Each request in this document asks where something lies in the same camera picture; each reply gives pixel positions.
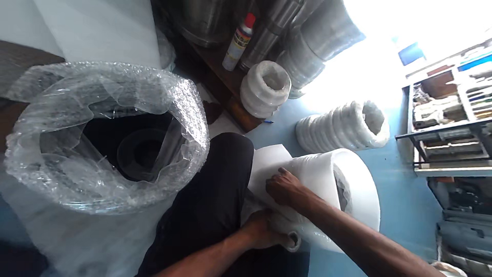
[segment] foam wrapped pipe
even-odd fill
[[[338,148],[353,151],[380,148],[390,139],[385,114],[372,101],[353,101],[330,112],[314,114],[296,125],[296,137],[309,153],[325,153]]]
[[[275,62],[262,61],[248,71],[241,82],[241,102],[253,116],[267,118],[289,97],[287,72]]]
[[[7,172],[76,211],[129,213],[170,198],[200,170],[209,151],[196,86],[161,69],[106,62],[35,66],[5,96],[30,103],[7,137]],[[155,181],[125,179],[82,134],[95,116],[111,118],[114,106],[117,117],[170,112],[181,124],[181,158],[160,168]]]
[[[356,153],[337,149],[292,158],[281,144],[255,151],[248,184],[248,189],[258,199],[278,212],[271,219],[275,230],[285,234],[294,232],[311,245],[343,253],[309,219],[291,207],[278,205],[267,193],[265,180],[278,173],[279,167],[289,170],[304,186],[333,207],[379,231],[381,213],[376,186],[369,169]]]

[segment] metal cylinder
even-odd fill
[[[321,3],[277,59],[292,80],[289,98],[304,95],[302,88],[323,71],[325,61],[365,38],[348,16],[342,0]]]
[[[203,47],[220,45],[230,38],[230,0],[168,0],[163,11],[190,41]]]
[[[325,0],[303,23],[301,33],[323,61],[366,38],[348,16],[342,0]]]
[[[268,18],[261,24],[241,57],[240,67],[249,70],[265,59],[285,27],[301,9],[304,0],[276,0]]]

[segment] bubble wrap roll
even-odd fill
[[[7,172],[66,208],[91,214],[135,212],[175,195],[200,170],[209,151],[201,99],[190,80],[144,66],[78,62],[30,68],[7,92],[29,102],[7,137]],[[82,134],[107,116],[170,112],[182,125],[182,159],[154,182],[125,179]]]

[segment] white foam roll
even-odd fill
[[[383,147],[390,138],[390,126],[372,101],[352,101],[324,115],[301,119],[296,125],[296,136],[309,153],[338,148],[356,151]]]
[[[282,233],[297,232],[311,244],[324,249],[342,250],[307,218],[287,206],[278,205],[266,192],[265,180],[284,167],[303,185],[340,209],[337,186],[344,190],[347,200],[345,212],[370,228],[379,231],[379,198],[372,176],[364,162],[348,149],[337,149],[324,154],[310,154],[292,158],[281,144],[255,151],[248,189],[281,216],[274,217],[274,227]]]
[[[255,64],[243,78],[241,102],[253,116],[267,118],[289,97],[289,74],[277,63],[262,61]]]

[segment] blue floor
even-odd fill
[[[393,50],[384,46],[375,40],[363,41],[341,53],[327,63],[327,69],[309,88],[311,92],[300,99],[288,100],[269,118],[273,124],[263,123],[246,137],[256,149],[281,143],[293,157],[302,156],[307,153],[300,148],[294,133],[298,120],[326,112],[348,100],[376,101],[389,119],[390,141],[383,148],[357,154],[369,168],[379,194],[380,232],[430,261],[436,258],[435,226],[442,209],[426,179],[413,172],[409,143],[397,143],[394,139],[395,135],[406,133],[407,100],[400,89],[403,83],[397,79],[402,75],[397,70],[388,70],[401,64],[389,55]],[[312,249],[309,276],[365,274],[344,254]]]

